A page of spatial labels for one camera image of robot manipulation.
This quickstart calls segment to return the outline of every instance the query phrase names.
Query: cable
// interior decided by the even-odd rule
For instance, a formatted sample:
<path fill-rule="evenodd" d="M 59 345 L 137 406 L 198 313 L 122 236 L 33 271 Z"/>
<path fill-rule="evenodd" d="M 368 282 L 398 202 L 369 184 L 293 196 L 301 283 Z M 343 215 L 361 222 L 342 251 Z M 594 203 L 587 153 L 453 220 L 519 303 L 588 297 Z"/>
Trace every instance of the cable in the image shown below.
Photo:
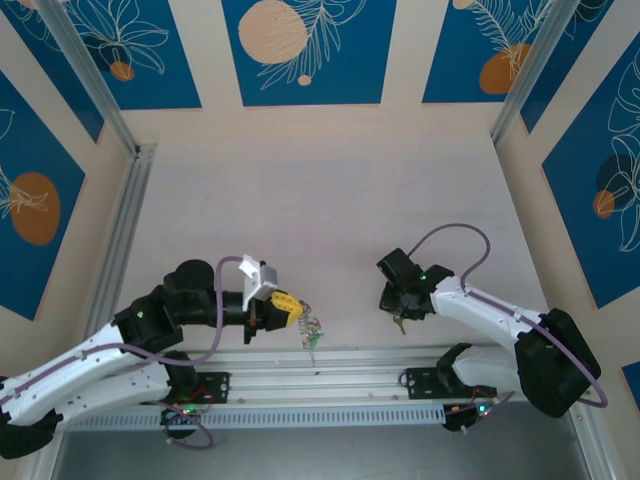
<path fill-rule="evenodd" d="M 193 400 L 194 398 L 196 398 L 198 395 L 200 395 L 201 393 L 205 393 L 206 389 L 204 385 L 200 385 L 200 387 L 198 387 L 198 389 L 193 392 L 193 395 L 191 395 L 189 398 L 187 398 L 184 403 L 189 403 L 191 400 Z"/>
<path fill-rule="evenodd" d="M 484 390 L 482 390 L 479 387 L 476 387 L 478 389 L 478 393 L 480 395 L 482 395 L 483 397 L 487 397 L 487 398 L 498 398 L 498 394 L 497 393 L 489 393 L 489 392 L 485 392 Z"/>
<path fill-rule="evenodd" d="M 469 410 L 477 410 L 477 405 L 468 405 L 466 407 L 459 408 L 458 410 L 449 410 L 448 412 L 444 412 L 444 415 L 455 415 L 456 413 L 468 412 Z"/>
<path fill-rule="evenodd" d="M 402 372 L 400 374 L 400 376 L 398 377 L 398 383 L 400 384 L 401 387 L 408 388 L 409 387 L 409 382 L 407 381 L 405 383 L 402 383 L 402 377 L 404 377 L 405 380 L 406 380 L 407 379 L 407 372 Z"/>
<path fill-rule="evenodd" d="M 473 387 L 473 395 L 471 395 L 471 400 L 469 400 L 469 405 L 473 403 L 476 399 L 476 395 L 478 395 L 478 387 Z"/>
<path fill-rule="evenodd" d="M 173 405 L 169 405 L 168 403 L 165 403 L 165 402 L 149 402 L 149 403 L 152 403 L 153 405 L 158 405 L 159 407 L 162 407 L 162 408 L 169 409 L 172 412 L 178 414 L 180 417 L 186 419 L 193 426 L 198 427 L 200 431 L 202 431 L 202 433 L 204 433 L 205 436 L 207 437 L 206 445 L 189 445 L 188 443 L 185 443 L 185 442 L 178 442 L 175 439 L 171 438 L 171 436 L 169 435 L 169 425 L 171 424 L 171 421 L 167 421 L 166 425 L 164 426 L 164 429 L 162 430 L 162 433 L 164 434 L 165 437 L 167 437 L 167 440 L 169 441 L 169 443 L 171 443 L 171 445 L 175 445 L 176 447 L 180 447 L 180 448 L 185 448 L 187 450 L 199 450 L 199 451 L 209 450 L 210 448 L 213 448 L 213 445 L 214 445 L 213 435 L 211 435 L 211 432 L 207 430 L 207 428 L 204 425 L 202 425 L 202 423 L 196 417 L 187 415 L 179 408 L 174 407 Z"/>
<path fill-rule="evenodd" d="M 144 349 L 142 349 L 140 347 L 136 347 L 134 345 L 127 345 L 126 343 L 106 343 L 104 345 L 98 345 L 96 347 L 89 348 L 87 350 L 83 350 L 81 352 L 82 355 L 84 357 L 88 357 L 89 355 L 93 355 L 94 353 L 102 352 L 104 350 L 120 349 L 120 350 L 125 350 L 127 352 L 135 353 L 135 354 L 140 355 L 140 356 L 142 356 L 144 358 L 147 358 L 149 360 L 154 360 L 154 361 L 156 361 L 158 363 L 163 363 L 165 365 L 174 365 L 174 366 L 178 366 L 178 367 L 193 367 L 193 366 L 196 366 L 196 365 L 203 364 L 209 358 L 211 358 L 211 356 L 215 353 L 216 349 L 218 348 L 218 345 L 220 344 L 220 338 L 222 337 L 222 325 L 223 325 L 222 316 L 224 314 L 223 300 L 222 300 L 222 278 L 221 278 L 222 277 L 222 267 L 227 262 L 241 262 L 241 261 L 242 261 L 241 257 L 224 257 L 216 265 L 216 272 L 215 272 L 215 276 L 214 276 L 214 289 L 215 289 L 215 294 L 216 294 L 216 334 L 215 334 L 215 337 L 213 339 L 213 343 L 211 344 L 211 347 L 201 357 L 196 358 L 195 360 L 174 360 L 174 359 L 171 359 L 171 358 L 165 358 L 165 357 L 163 357 L 161 355 L 157 355 L 155 353 L 148 352 L 148 351 L 146 351 L 146 350 L 144 350 Z M 80 358 L 78 356 L 71 356 L 71 357 L 68 357 L 68 358 L 60 361 L 59 363 L 47 368 L 46 370 L 40 372 L 38 375 L 35 375 L 30 380 L 27 380 L 25 383 L 23 383 L 22 385 L 17 387 L 15 389 L 15 395 L 20 395 L 22 392 L 27 390 L 32 385 L 38 383 L 43 378 L 48 377 L 52 373 L 60 370 L 61 368 L 66 367 L 67 365 L 70 365 L 70 364 L 76 362 L 77 360 L 80 360 Z M 13 398 L 13 396 L 7 395 L 7 396 L 3 397 L 2 399 L 0 399 L 0 407 L 2 407 L 4 404 L 6 404 L 12 398 Z"/>
<path fill-rule="evenodd" d="M 604 392 L 604 389 L 598 382 L 598 380 L 591 374 L 591 372 L 587 369 L 587 367 L 584 366 L 584 364 L 580 361 L 580 359 L 578 359 L 578 357 L 576 357 L 573 354 L 573 352 L 571 352 L 571 350 L 569 350 L 564 344 L 562 344 L 560 340 L 558 340 L 554 335 L 552 335 L 550 332 L 545 330 L 543 327 L 535 323 L 533 320 L 530 320 L 525 316 L 520 316 L 519 318 L 517 318 L 515 316 L 516 312 L 514 310 L 511 310 L 510 308 L 505 307 L 504 305 L 501 305 L 491 300 L 490 298 L 486 298 L 482 295 L 479 295 L 472 290 L 467 290 L 467 284 L 466 284 L 467 277 L 469 276 L 469 274 L 471 274 L 471 272 L 473 272 L 476 268 L 482 265 L 484 261 L 487 259 L 487 257 L 489 256 L 489 253 L 491 253 L 491 241 L 489 240 L 489 237 L 487 236 L 486 233 L 484 233 L 478 227 L 474 225 L 470 225 L 468 223 L 448 223 L 446 225 L 440 225 L 439 227 L 434 228 L 429 233 L 427 233 L 424 237 L 422 237 L 420 241 L 411 249 L 411 251 L 409 252 L 409 256 L 411 256 L 411 254 L 413 254 L 418 248 L 420 248 L 420 246 L 433 234 L 447 228 L 455 228 L 455 227 L 467 228 L 469 230 L 473 230 L 474 232 L 476 232 L 478 235 L 482 237 L 485 243 L 485 251 L 482 257 L 480 257 L 480 259 L 477 262 L 475 262 L 473 265 L 467 268 L 465 272 L 462 274 L 462 276 L 460 277 L 460 286 L 462 287 L 462 290 L 470 297 L 475 298 L 476 300 L 479 300 L 493 308 L 500 310 L 501 312 L 506 313 L 511 317 L 516 318 L 516 321 L 521 321 L 523 323 L 526 323 L 528 326 L 530 326 L 531 328 L 536 330 L 538 333 L 543 335 L 554 346 L 556 346 L 569 359 L 569 361 L 571 361 L 571 363 L 573 363 L 576 366 L 576 368 L 580 371 L 580 373 L 582 373 L 585 376 L 587 380 L 589 380 L 589 383 L 591 384 L 593 389 L 598 393 L 598 396 L 600 397 L 600 402 L 594 402 L 593 400 L 589 400 L 586 398 L 579 398 L 578 402 L 584 403 L 585 405 L 590 405 L 592 407 L 606 408 L 607 405 L 609 405 L 609 400 L 607 398 L 607 395 Z M 507 398 L 502 400 L 498 405 L 500 405 L 505 400 L 507 400 Z"/>

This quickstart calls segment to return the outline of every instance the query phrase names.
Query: white table surface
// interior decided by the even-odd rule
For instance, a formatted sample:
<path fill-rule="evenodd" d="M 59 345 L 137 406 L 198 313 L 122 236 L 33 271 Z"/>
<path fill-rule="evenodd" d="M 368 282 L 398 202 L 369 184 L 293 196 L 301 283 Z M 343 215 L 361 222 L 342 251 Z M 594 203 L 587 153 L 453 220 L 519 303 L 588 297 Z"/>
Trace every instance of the white table surface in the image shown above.
<path fill-rule="evenodd" d="M 523 307 L 545 300 L 488 136 L 278 137 L 162 142 L 133 241 L 119 308 L 148 294 L 182 262 L 212 265 L 247 253 L 278 270 L 279 287 L 308 302 L 325 336 L 318 348 L 489 343 L 431 316 L 406 336 L 378 310 L 385 280 L 376 263 L 408 251 L 427 231 L 468 222 L 492 254 L 469 282 Z M 437 234 L 416 252 L 461 274 L 482 255 L 475 233 Z M 226 267 L 223 286 L 242 289 Z M 189 326 L 181 348 L 205 349 L 214 330 Z M 242 346 L 226 328 L 221 348 Z M 301 348 L 297 326 L 259 332 L 252 347 Z"/>

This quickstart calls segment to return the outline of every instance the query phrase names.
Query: blue panel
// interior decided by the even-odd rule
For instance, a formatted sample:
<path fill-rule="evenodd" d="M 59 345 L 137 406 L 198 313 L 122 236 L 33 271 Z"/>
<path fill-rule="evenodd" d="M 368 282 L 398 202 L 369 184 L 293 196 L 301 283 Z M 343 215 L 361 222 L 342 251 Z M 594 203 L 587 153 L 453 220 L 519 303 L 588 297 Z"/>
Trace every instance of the blue panel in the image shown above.
<path fill-rule="evenodd" d="M 33 320 L 84 173 L 0 73 L 0 305 Z"/>
<path fill-rule="evenodd" d="M 0 0 L 0 10 L 7 16 L 89 136 L 97 142 L 104 119 L 76 77 L 71 65 L 60 52 L 38 13 L 17 0 Z"/>
<path fill-rule="evenodd" d="M 63 6 L 121 109 L 201 107 L 168 0 Z"/>
<path fill-rule="evenodd" d="M 551 3 L 450 0 L 422 101 L 503 101 Z"/>
<path fill-rule="evenodd" d="M 543 163 L 598 307 L 640 285 L 640 35 Z"/>
<path fill-rule="evenodd" d="M 395 0 L 222 5 L 244 106 L 380 103 Z"/>
<path fill-rule="evenodd" d="M 520 114 L 531 132 L 596 31 L 613 0 L 583 0 L 565 28 Z"/>
<path fill-rule="evenodd" d="M 168 0 L 69 0 L 62 6 L 122 110 L 202 106 Z M 38 14 L 18 0 L 0 0 L 0 7 L 69 105 L 75 106 L 74 95 L 88 98 Z"/>
<path fill-rule="evenodd" d="M 627 379 L 627 384 L 629 385 L 633 399 L 640 409 L 640 362 L 622 367 L 622 372 L 624 373 L 624 378 Z"/>

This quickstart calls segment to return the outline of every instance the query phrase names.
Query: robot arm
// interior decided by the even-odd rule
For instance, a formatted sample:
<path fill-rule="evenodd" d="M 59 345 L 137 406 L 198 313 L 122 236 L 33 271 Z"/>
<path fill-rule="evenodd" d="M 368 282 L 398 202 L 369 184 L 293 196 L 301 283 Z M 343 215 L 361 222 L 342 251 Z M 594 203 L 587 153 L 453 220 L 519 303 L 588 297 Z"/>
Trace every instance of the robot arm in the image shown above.
<path fill-rule="evenodd" d="M 240 269 L 249 281 L 244 292 L 222 292 L 223 326 L 242 326 L 249 343 L 258 330 L 295 322 L 302 306 L 276 291 L 274 269 L 248 256 L 241 259 Z M 213 279 L 209 264 L 187 261 L 80 345 L 0 382 L 0 455 L 31 453 L 46 445 L 55 431 L 103 411 L 187 399 L 198 382 L 188 356 L 169 352 L 154 362 L 146 356 L 180 343 L 183 325 L 217 325 Z"/>
<path fill-rule="evenodd" d="M 387 279 L 379 306 L 396 321 L 423 320 L 427 314 L 440 314 L 482 332 L 504 347 L 503 351 L 496 351 L 459 344 L 452 349 L 455 355 L 445 355 L 447 361 L 439 362 L 439 368 L 448 371 L 441 373 L 455 376 L 464 385 L 521 391 L 543 413 L 552 417 L 564 415 L 590 382 L 565 353 L 531 324 L 558 339 L 594 378 L 601 374 L 573 319 L 561 310 L 542 314 L 513 306 L 474 287 L 463 287 L 452 271 L 438 265 L 423 271 L 399 248 L 378 262 L 378 268 Z"/>

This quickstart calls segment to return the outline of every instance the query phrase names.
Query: purple cable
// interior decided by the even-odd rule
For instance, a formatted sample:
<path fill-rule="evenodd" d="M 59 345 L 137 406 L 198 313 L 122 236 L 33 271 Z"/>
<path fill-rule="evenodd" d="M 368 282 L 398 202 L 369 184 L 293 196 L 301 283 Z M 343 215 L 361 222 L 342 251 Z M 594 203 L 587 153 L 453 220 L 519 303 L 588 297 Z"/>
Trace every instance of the purple cable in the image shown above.
<path fill-rule="evenodd" d="M 413 247 L 409 252 L 409 256 L 411 256 L 418 248 L 420 248 L 420 246 L 433 234 L 441 230 L 444 230 L 446 228 L 454 228 L 454 227 L 467 228 L 469 230 L 473 230 L 474 232 L 476 232 L 482 237 L 485 243 L 485 251 L 482 257 L 476 263 L 474 263 L 469 268 L 467 268 L 465 272 L 462 274 L 462 276 L 460 277 L 460 286 L 462 287 L 462 290 L 470 297 L 475 298 L 476 300 L 479 300 L 493 308 L 500 310 L 501 312 L 506 313 L 509 316 L 514 317 L 516 312 L 511 310 L 510 308 L 505 307 L 504 305 L 500 305 L 499 303 L 491 300 L 490 298 L 486 298 L 471 290 L 467 291 L 467 283 L 466 283 L 467 277 L 471 272 L 473 272 L 476 268 L 482 265 L 484 261 L 487 259 L 487 257 L 489 256 L 489 253 L 491 253 L 491 241 L 489 240 L 489 237 L 487 236 L 487 234 L 484 233 L 482 230 L 480 230 L 478 227 L 474 225 L 470 225 L 468 223 L 448 223 L 446 225 L 441 225 L 439 227 L 436 227 L 420 239 L 420 241 L 416 244 L 416 246 Z M 604 389 L 602 388 L 598 380 L 596 380 L 596 378 L 591 374 L 591 372 L 587 369 L 587 367 L 585 367 L 584 364 L 578 359 L 578 357 L 576 357 L 573 354 L 573 352 L 571 352 L 571 350 L 569 350 L 565 345 L 563 345 L 562 342 L 560 342 L 560 340 L 558 340 L 555 336 L 553 336 L 547 330 L 542 328 L 533 320 L 528 319 L 527 317 L 520 316 L 520 318 L 516 318 L 516 321 L 521 321 L 523 323 L 526 323 L 528 326 L 530 326 L 531 328 L 536 330 L 538 333 L 540 333 L 542 336 L 544 336 L 547 340 L 549 340 L 555 347 L 557 347 L 558 350 L 560 350 L 571 361 L 571 363 L 573 363 L 576 366 L 576 368 L 580 371 L 580 373 L 582 373 L 582 375 L 584 375 L 585 378 L 589 380 L 589 383 L 591 384 L 593 389 L 598 393 L 598 396 L 600 397 L 599 402 L 594 402 L 593 400 L 589 400 L 586 398 L 579 398 L 578 402 L 584 403 L 585 405 L 590 405 L 592 407 L 597 407 L 597 408 L 606 408 L 607 405 L 609 405 L 609 400 L 607 398 L 607 395 L 604 393 Z M 500 402 L 500 404 L 502 404 L 503 402 L 511 398 L 511 396 L 508 396 L 507 398 L 505 398 L 505 400 Z"/>
<path fill-rule="evenodd" d="M 89 355 L 93 355 L 94 353 L 117 348 L 120 350 L 125 350 L 127 352 L 135 353 L 137 355 L 140 355 L 141 357 L 145 357 L 149 360 L 154 360 L 158 363 L 163 363 L 165 365 L 175 365 L 178 367 L 193 367 L 196 365 L 203 364 L 209 358 L 211 358 L 211 356 L 215 353 L 216 349 L 218 348 L 218 345 L 220 344 L 220 338 L 222 336 L 222 323 L 223 323 L 222 316 L 224 314 L 223 300 L 222 300 L 222 279 L 221 279 L 222 267 L 227 262 L 241 262 L 241 261 L 242 261 L 241 257 L 224 257 L 218 262 L 218 265 L 216 265 L 216 272 L 214 276 L 214 289 L 216 292 L 216 335 L 213 339 L 213 343 L 211 344 L 211 347 L 209 348 L 209 350 L 201 357 L 196 358 L 195 360 L 174 360 L 171 358 L 165 358 L 161 355 L 156 355 L 155 353 L 148 352 L 140 347 L 127 345 L 126 343 L 105 343 L 104 345 L 98 345 L 96 347 L 83 350 L 82 354 L 85 357 L 88 357 Z M 17 387 L 15 390 L 16 395 L 19 395 L 20 393 L 24 392 L 32 385 L 38 383 L 43 378 L 51 375 L 52 373 L 60 370 L 63 367 L 66 367 L 67 365 L 70 365 L 71 363 L 77 360 L 80 360 L 80 359 L 77 356 L 72 356 L 40 372 L 38 375 L 34 376 L 30 380 L 27 380 L 25 383 Z M 11 398 L 13 397 L 5 396 L 2 399 L 0 399 L 0 407 L 2 407 L 5 403 L 11 400 Z"/>
<path fill-rule="evenodd" d="M 213 448 L 213 435 L 211 435 L 211 432 L 207 430 L 207 428 L 204 425 L 202 425 L 202 423 L 200 423 L 200 421 L 197 418 L 187 415 L 179 408 L 176 408 L 173 405 L 169 405 L 168 403 L 164 403 L 164 402 L 150 402 L 150 403 L 154 405 L 158 405 L 159 407 L 167 408 L 172 412 L 178 414 L 180 417 L 186 419 L 190 424 L 192 424 L 195 427 L 198 427 L 200 431 L 202 431 L 202 433 L 206 435 L 207 441 L 208 441 L 206 445 L 189 445 L 188 443 L 178 442 L 175 439 L 171 438 L 171 436 L 169 436 L 169 425 L 172 423 L 173 418 L 177 418 L 177 417 L 173 417 L 171 420 L 167 421 L 167 424 L 162 430 L 162 433 L 164 433 L 164 436 L 170 440 L 171 445 L 175 445 L 176 447 L 180 447 L 180 448 L 185 448 L 187 450 L 198 450 L 198 451 L 209 450 L 210 448 Z"/>

